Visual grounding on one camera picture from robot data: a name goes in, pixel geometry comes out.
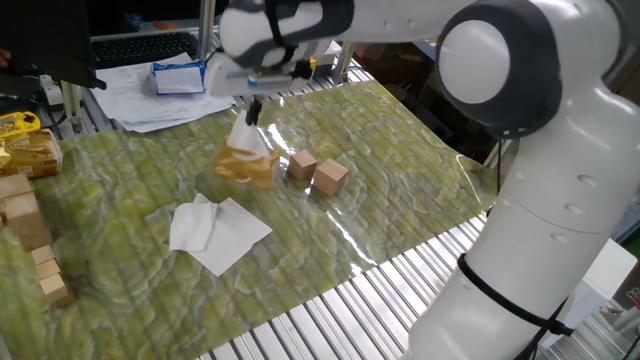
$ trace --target yellow package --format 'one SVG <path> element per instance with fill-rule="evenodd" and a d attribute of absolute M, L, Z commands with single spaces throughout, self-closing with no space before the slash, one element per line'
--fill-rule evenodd
<path fill-rule="evenodd" d="M 32 112 L 0 116 L 0 138 L 40 130 L 40 119 Z"/>
<path fill-rule="evenodd" d="M 0 138 L 0 177 L 25 174 L 29 179 L 55 175 L 62 166 L 62 152 L 51 131 Z"/>
<path fill-rule="evenodd" d="M 216 155 L 213 174 L 258 189 L 271 190 L 273 165 L 280 158 L 280 154 L 270 149 L 271 157 L 250 160 L 255 157 L 255 153 L 232 148 L 227 145 L 228 140 L 227 136 L 224 147 Z"/>

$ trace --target white napkin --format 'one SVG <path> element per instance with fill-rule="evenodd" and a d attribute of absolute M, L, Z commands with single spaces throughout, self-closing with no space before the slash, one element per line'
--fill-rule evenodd
<path fill-rule="evenodd" d="M 209 202 L 207 198 L 205 200 L 207 202 L 178 206 L 169 231 L 170 250 L 204 250 L 218 210 L 218 204 Z"/>
<path fill-rule="evenodd" d="M 180 217 L 178 217 L 178 210 L 183 206 L 192 210 L 181 210 L 181 213 L 184 212 L 191 215 L 198 210 L 201 213 L 205 213 L 207 210 L 204 206 L 207 205 L 210 206 L 214 213 L 211 222 L 202 221 L 200 218 L 198 218 L 200 221 L 198 223 L 191 219 L 185 220 L 184 214 L 180 214 Z M 176 215 L 171 223 L 169 247 L 171 250 L 188 251 L 209 271 L 216 276 L 220 276 L 251 250 L 253 244 L 269 235 L 272 230 L 231 198 L 217 205 L 216 210 L 213 210 L 214 208 L 211 205 L 216 204 L 211 203 L 202 194 L 196 196 L 193 204 L 180 205 L 176 209 Z M 174 223 L 176 222 L 178 224 L 175 224 L 176 231 L 174 232 Z M 207 231 L 209 233 L 204 248 L 187 250 L 200 248 L 201 238 L 195 236 L 195 234 L 202 234 Z"/>
<path fill-rule="evenodd" d="M 254 161 L 263 157 L 271 157 L 267 145 L 258 133 L 258 127 L 247 125 L 247 112 L 244 110 L 240 111 L 236 122 L 233 124 L 227 145 L 234 149 L 246 150 L 255 154 L 253 156 L 247 156 L 238 154 L 237 152 L 234 153 L 235 157 L 243 161 Z"/>

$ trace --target wooden block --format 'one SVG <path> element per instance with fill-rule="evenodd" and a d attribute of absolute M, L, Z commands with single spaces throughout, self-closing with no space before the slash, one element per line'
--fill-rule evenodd
<path fill-rule="evenodd" d="M 54 274 L 44 280 L 40 280 L 40 286 L 42 287 L 42 291 L 44 291 L 44 295 L 50 302 L 56 302 L 69 295 L 67 286 L 64 284 L 60 274 Z"/>
<path fill-rule="evenodd" d="M 311 179 L 318 162 L 307 150 L 291 155 L 289 171 L 299 181 Z"/>
<path fill-rule="evenodd" d="M 31 192 L 31 186 L 25 174 L 0 178 L 0 200 L 28 192 Z"/>
<path fill-rule="evenodd" d="M 36 263 L 36 265 L 40 265 L 43 262 L 56 258 L 56 254 L 53 253 L 51 245 L 45 245 L 41 248 L 33 250 L 31 252 L 31 256 L 33 256 L 33 261 Z"/>
<path fill-rule="evenodd" d="M 0 199 L 0 222 L 3 224 L 7 223 L 7 212 L 4 210 L 4 202 Z"/>
<path fill-rule="evenodd" d="M 340 165 L 337 161 L 329 159 L 318 167 L 313 178 L 313 186 L 322 190 L 329 196 L 335 195 L 347 179 L 349 169 Z"/>
<path fill-rule="evenodd" d="M 40 276 L 40 280 L 44 280 L 50 276 L 59 274 L 61 272 L 56 259 L 51 259 L 43 262 L 42 264 L 36 265 L 36 271 Z"/>
<path fill-rule="evenodd" d="M 75 300 L 75 296 L 73 296 L 73 292 L 71 291 L 71 287 L 69 286 L 69 284 L 65 283 L 65 286 L 67 287 L 67 296 L 63 297 L 62 299 L 58 300 L 55 302 L 56 304 L 56 308 L 58 309 L 62 309 L 64 307 L 67 307 L 69 305 L 71 305 Z"/>
<path fill-rule="evenodd" d="M 20 238 L 20 244 L 25 252 L 31 252 L 35 249 L 39 249 L 46 245 L 53 245 L 53 238 L 51 237 L 51 231 L 44 228 L 28 234 L 18 235 Z"/>
<path fill-rule="evenodd" d="M 28 192 L 3 199 L 7 225 L 20 236 L 45 227 L 36 195 Z"/>

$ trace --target white paper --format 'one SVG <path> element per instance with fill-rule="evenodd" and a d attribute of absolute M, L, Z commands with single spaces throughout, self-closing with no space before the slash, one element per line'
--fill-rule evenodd
<path fill-rule="evenodd" d="M 190 94 L 204 91 L 200 68 L 157 70 L 158 94 Z"/>
<path fill-rule="evenodd" d="M 271 157 L 269 149 L 258 133 L 257 126 L 247 125 L 247 112 L 242 110 L 233 124 L 227 145 L 234 149 L 252 152 L 255 156 L 246 156 L 235 153 L 234 156 L 243 161 L 254 161 L 263 157 Z"/>
<path fill-rule="evenodd" d="M 188 122 L 196 121 L 201 119 L 201 116 L 196 116 L 192 118 L 185 119 L 175 119 L 175 120 L 158 120 L 158 121 L 141 121 L 136 123 L 129 123 L 126 121 L 118 121 L 120 125 L 127 131 L 135 131 L 138 133 L 147 133 L 151 131 L 156 131 L 160 129 L 167 129 L 170 127 L 186 124 Z"/>
<path fill-rule="evenodd" d="M 198 193 L 196 195 L 196 198 L 193 199 L 193 203 L 194 204 L 211 204 L 211 200 L 207 199 L 206 196 Z"/>
<path fill-rule="evenodd" d="M 169 231 L 169 249 L 204 250 L 216 217 L 218 204 L 182 204 L 178 206 Z"/>
<path fill-rule="evenodd" d="M 191 58 L 185 53 L 161 64 L 186 64 Z M 175 126 L 225 110 L 234 104 L 230 96 L 212 97 L 208 92 L 199 94 L 158 95 L 150 66 L 152 63 L 98 70 L 98 78 L 107 82 L 107 90 L 92 89 L 105 115 L 120 122 L 125 129 L 132 124 L 153 122 L 150 128 Z"/>
<path fill-rule="evenodd" d="M 271 231 L 270 227 L 229 198 L 218 206 L 205 249 L 190 251 L 189 254 L 220 276 Z"/>

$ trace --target transparent plastic sheet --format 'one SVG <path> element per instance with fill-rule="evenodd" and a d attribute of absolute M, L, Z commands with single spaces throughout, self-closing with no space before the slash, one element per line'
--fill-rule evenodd
<path fill-rule="evenodd" d="M 271 191 L 212 173 L 238 114 L 60 142 L 60 174 L 32 186 L 76 303 L 53 309 L 31 256 L 0 231 L 0 333 L 16 359 L 192 360 L 494 199 L 493 172 L 446 146 L 377 82 L 265 102 L 258 134 L 282 154 Z M 287 174 L 303 149 L 349 169 L 338 194 Z M 216 203 L 231 197 L 273 229 L 220 277 L 168 248 L 173 211 L 198 192 Z"/>

